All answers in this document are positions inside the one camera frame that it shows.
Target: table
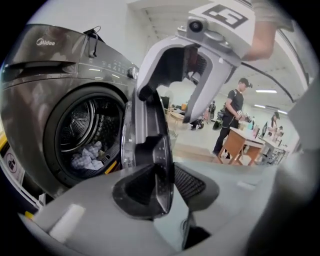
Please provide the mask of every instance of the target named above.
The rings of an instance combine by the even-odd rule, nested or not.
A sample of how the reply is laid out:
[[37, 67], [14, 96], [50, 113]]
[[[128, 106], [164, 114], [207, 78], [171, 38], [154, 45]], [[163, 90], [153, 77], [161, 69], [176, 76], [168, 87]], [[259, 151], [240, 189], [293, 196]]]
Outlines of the table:
[[274, 141], [270, 140], [269, 138], [263, 138], [263, 141], [265, 142], [265, 145], [269, 148], [266, 154], [261, 154], [262, 160], [259, 163], [260, 165], [266, 165], [268, 162], [272, 160], [272, 155], [275, 150], [279, 150], [283, 152], [283, 147], [278, 146], [277, 143]]
[[176, 131], [177, 122], [181, 121], [181, 123], [182, 123], [185, 116], [182, 114], [179, 114], [179, 113], [174, 113], [174, 112], [170, 112], [170, 116], [173, 117], [173, 119], [175, 120], [174, 131]]
[[272, 160], [272, 155], [274, 151], [280, 151], [280, 154], [274, 159], [273, 163], [279, 164], [284, 157], [287, 157], [289, 154], [289, 150], [286, 147], [277, 145], [278, 143], [273, 142], [268, 138], [263, 139], [265, 141], [265, 145], [269, 147], [266, 156], [262, 154], [262, 161], [260, 165], [266, 165], [270, 160]]
[[[243, 155], [247, 155], [251, 158], [249, 162], [249, 166], [251, 166], [256, 158], [259, 156], [261, 149], [263, 148], [265, 142], [259, 138], [254, 138], [251, 134], [247, 134], [246, 132], [233, 128], [230, 128], [230, 133], [228, 138], [226, 139], [221, 151], [218, 154], [218, 160], [221, 164], [223, 161], [221, 159], [221, 155], [226, 150], [232, 158], [227, 163], [228, 165], [232, 165], [236, 162], [239, 165], [243, 165], [240, 162], [240, 157]], [[248, 145], [249, 149], [246, 153], [243, 152], [244, 146]]]

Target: laundry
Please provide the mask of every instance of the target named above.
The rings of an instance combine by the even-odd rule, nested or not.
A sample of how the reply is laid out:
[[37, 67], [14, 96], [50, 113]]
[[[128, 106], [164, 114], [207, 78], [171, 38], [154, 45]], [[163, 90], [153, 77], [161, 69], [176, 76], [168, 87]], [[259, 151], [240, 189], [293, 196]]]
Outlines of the laundry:
[[73, 155], [71, 166], [76, 169], [90, 169], [99, 170], [104, 165], [101, 161], [97, 160], [99, 151], [101, 151], [102, 143], [97, 141], [95, 144], [88, 144], [80, 150], [81, 153]]

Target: black t-shirt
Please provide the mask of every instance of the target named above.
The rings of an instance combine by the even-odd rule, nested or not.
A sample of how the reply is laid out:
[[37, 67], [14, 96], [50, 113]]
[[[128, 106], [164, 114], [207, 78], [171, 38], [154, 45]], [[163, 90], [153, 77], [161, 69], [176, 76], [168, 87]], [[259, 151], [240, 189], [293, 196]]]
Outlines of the black t-shirt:
[[[240, 91], [238, 91], [237, 89], [229, 91], [228, 99], [232, 100], [230, 105], [231, 105], [231, 107], [233, 107], [233, 109], [235, 111], [242, 110], [242, 106], [244, 104], [244, 97], [240, 93]], [[225, 108], [224, 115], [225, 116], [233, 116], [233, 114], [231, 114], [227, 108]]]

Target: black number label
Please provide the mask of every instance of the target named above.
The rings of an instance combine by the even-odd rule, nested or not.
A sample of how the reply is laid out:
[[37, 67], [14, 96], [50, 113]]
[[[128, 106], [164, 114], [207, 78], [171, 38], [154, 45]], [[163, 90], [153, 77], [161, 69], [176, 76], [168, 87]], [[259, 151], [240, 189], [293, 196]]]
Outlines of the black number label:
[[233, 29], [236, 29], [248, 20], [248, 18], [242, 14], [221, 4], [206, 10], [202, 14], [220, 21]]

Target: human hand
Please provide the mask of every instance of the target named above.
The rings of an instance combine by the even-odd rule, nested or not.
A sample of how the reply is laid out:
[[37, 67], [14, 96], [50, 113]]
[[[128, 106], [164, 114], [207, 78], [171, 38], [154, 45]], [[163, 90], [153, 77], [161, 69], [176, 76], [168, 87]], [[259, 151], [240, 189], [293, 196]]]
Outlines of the human hand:
[[235, 120], [239, 121], [243, 116], [242, 116], [242, 114], [237, 114], [234, 117], [235, 117]]

